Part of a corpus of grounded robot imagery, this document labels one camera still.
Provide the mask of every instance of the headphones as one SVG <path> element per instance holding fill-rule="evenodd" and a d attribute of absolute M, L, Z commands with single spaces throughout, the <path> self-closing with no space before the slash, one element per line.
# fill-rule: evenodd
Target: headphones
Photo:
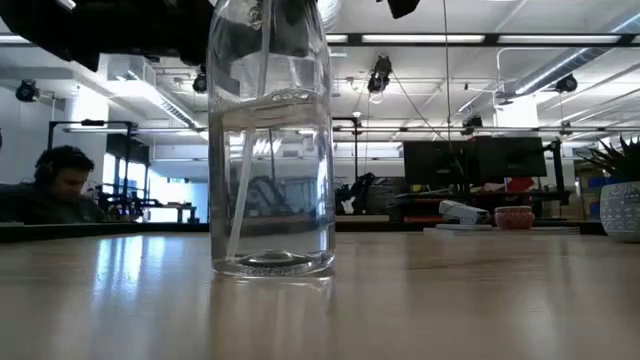
<path fill-rule="evenodd" d="M 49 187 L 53 185 L 58 172 L 65 163 L 73 159 L 89 160 L 89 158 L 77 147 L 64 146 L 46 150 L 36 163 L 36 172 L 33 175 L 37 186 Z"/>

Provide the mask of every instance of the wooden table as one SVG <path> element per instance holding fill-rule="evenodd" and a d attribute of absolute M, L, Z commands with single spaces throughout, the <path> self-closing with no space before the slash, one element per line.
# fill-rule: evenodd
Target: wooden table
<path fill-rule="evenodd" d="M 337 236 L 335 275 L 263 280 L 205 235 L 0 246 L 0 359 L 640 359 L 640 246 Z"/>

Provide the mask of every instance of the ceiling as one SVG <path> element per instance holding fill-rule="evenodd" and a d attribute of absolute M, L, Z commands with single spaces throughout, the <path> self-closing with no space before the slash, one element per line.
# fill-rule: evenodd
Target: ceiling
<path fill-rule="evenodd" d="M 598 33 L 606 32 L 612 22 L 621 17 L 640 13 L 637 0 L 446 0 L 446 29 L 442 1 L 423 0 L 418 9 L 405 18 L 393 20 L 388 6 L 375 0 L 344 0 L 337 23 L 332 33 L 420 33 L 420 32 L 531 32 L 531 33 Z M 512 49 L 496 48 L 426 48 L 426 47 L 333 47 L 332 77 L 335 82 L 331 110 L 334 116 L 351 116 L 360 112 L 364 126 L 376 127 L 426 127 L 446 125 L 451 115 L 452 123 L 468 116 L 458 109 L 471 99 L 473 111 L 482 116 L 485 126 L 494 124 L 496 109 L 491 92 L 495 90 L 498 77 L 501 80 L 518 80 L 553 61 L 565 49 Z M 375 59 L 387 54 L 393 63 L 395 76 L 385 90 L 380 104 L 368 101 L 363 86 L 367 81 Z M 640 63 L 640 49 L 615 49 L 574 72 L 579 87 L 576 93 L 612 77 Z M 57 93 L 73 96 L 78 78 L 91 79 L 91 74 L 77 64 L 66 64 L 40 49 L 3 49 L 0 54 L 3 67 L 70 67 L 76 74 L 66 83 L 55 85 Z M 170 94 L 179 107 L 206 122 L 207 96 L 196 94 L 192 82 L 196 69 L 184 65 L 176 58 L 161 58 L 152 64 L 157 87 Z M 117 104 L 111 112 L 112 118 L 133 118 L 143 127 L 178 126 L 157 105 L 132 96 L 113 91 L 110 98 Z M 542 125 L 559 125 L 563 118 L 570 118 L 580 125 L 616 126 L 640 125 L 640 70 L 630 71 L 613 81 L 601 84 L 578 97 L 565 94 L 569 101 L 560 103 L 555 93 L 541 93 L 538 102 L 538 117 Z M 609 111 L 609 105 L 617 105 Z M 581 134 L 567 140 L 594 141 L 599 134 Z M 369 133 L 362 141 L 402 141 L 433 139 L 429 133 L 407 134 L 390 131 Z M 151 144 L 206 145 L 198 136 L 141 136 Z M 337 141 L 351 141 L 351 133 L 337 133 Z"/>

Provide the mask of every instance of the clear glass bottle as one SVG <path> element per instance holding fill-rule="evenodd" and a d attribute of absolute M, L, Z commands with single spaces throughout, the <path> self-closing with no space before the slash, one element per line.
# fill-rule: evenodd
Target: clear glass bottle
<path fill-rule="evenodd" d="M 326 269 L 335 244 L 331 76 L 316 1 L 220 0 L 208 51 L 214 269 Z"/>

